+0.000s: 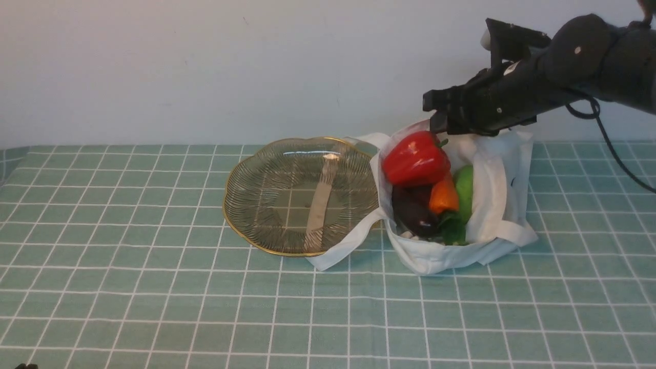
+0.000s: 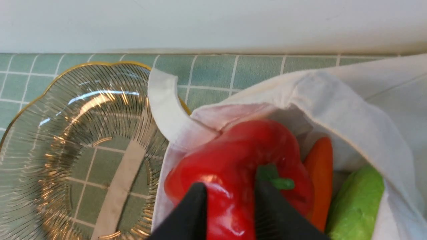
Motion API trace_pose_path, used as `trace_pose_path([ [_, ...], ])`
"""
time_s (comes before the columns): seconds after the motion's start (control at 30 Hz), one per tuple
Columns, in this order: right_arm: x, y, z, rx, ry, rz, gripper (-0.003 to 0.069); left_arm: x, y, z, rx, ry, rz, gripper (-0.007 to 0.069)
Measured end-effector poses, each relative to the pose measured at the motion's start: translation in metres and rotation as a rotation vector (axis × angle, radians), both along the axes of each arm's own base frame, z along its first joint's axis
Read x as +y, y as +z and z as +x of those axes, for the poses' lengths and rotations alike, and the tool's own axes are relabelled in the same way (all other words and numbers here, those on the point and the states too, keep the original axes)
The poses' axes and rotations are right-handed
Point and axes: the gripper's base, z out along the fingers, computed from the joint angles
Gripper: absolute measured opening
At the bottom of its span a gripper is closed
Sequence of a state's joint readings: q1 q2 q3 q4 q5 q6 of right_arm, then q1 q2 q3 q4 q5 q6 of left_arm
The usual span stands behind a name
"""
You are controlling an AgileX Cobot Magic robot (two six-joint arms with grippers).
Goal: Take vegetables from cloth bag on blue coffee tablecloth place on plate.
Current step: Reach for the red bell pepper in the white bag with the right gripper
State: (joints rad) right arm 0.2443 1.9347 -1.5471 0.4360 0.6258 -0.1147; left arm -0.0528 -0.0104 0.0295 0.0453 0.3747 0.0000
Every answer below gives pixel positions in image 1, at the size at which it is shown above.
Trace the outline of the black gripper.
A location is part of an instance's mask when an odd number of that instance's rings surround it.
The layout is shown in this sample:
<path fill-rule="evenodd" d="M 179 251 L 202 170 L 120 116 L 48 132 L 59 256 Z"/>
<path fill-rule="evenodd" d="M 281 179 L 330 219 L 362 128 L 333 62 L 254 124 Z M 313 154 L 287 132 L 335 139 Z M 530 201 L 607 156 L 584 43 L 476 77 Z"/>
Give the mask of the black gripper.
<path fill-rule="evenodd" d="M 433 134 L 496 136 L 564 105 L 564 87 L 548 80 L 538 60 L 507 61 L 478 73 L 457 92 L 451 105 L 451 88 L 423 94 L 422 110 L 435 111 L 429 119 Z"/>

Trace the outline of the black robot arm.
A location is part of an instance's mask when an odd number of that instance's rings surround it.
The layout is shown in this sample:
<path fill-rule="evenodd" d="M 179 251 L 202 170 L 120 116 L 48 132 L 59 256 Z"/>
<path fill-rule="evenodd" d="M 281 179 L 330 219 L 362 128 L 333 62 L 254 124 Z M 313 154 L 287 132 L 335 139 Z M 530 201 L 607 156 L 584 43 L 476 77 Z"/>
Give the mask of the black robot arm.
<path fill-rule="evenodd" d="M 553 37 L 541 31 L 486 19 L 483 47 L 490 66 L 466 84 L 423 95 L 433 112 L 432 133 L 496 136 L 534 124 L 540 114 L 572 103 L 613 102 L 654 114 L 655 32 L 653 11 L 616 27 L 595 14 L 570 19 Z"/>

